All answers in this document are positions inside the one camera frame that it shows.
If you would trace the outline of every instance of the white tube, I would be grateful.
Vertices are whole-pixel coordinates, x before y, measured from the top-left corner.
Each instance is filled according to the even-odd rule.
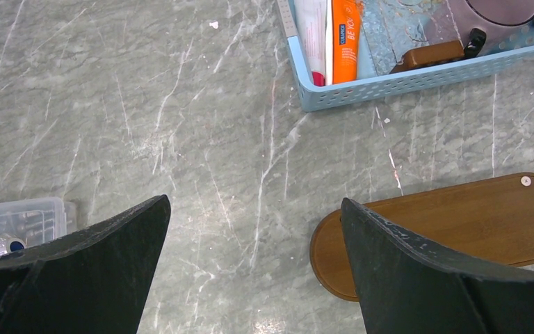
[[[298,34],[314,85],[325,85],[325,23],[327,0],[295,0]]]
[[[332,85],[332,0],[326,0],[326,38],[324,59],[326,64],[325,85]]]

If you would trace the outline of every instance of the clear plastic container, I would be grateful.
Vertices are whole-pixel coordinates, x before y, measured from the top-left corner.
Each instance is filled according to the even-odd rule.
[[[8,233],[28,247],[76,231],[76,206],[60,198],[36,198],[0,203],[0,234]]]

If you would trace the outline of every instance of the orange tube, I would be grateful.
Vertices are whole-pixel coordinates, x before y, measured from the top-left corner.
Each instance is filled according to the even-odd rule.
[[[357,79],[357,50],[361,30],[360,0],[332,0],[332,83]]]

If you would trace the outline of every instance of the blue label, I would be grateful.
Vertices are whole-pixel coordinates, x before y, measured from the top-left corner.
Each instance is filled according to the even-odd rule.
[[[345,44],[345,24],[339,24],[339,45]]]

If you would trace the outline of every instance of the container lid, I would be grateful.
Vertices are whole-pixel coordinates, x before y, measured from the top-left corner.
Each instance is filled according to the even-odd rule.
[[[480,16],[502,26],[519,26],[534,17],[534,0],[466,0]]]

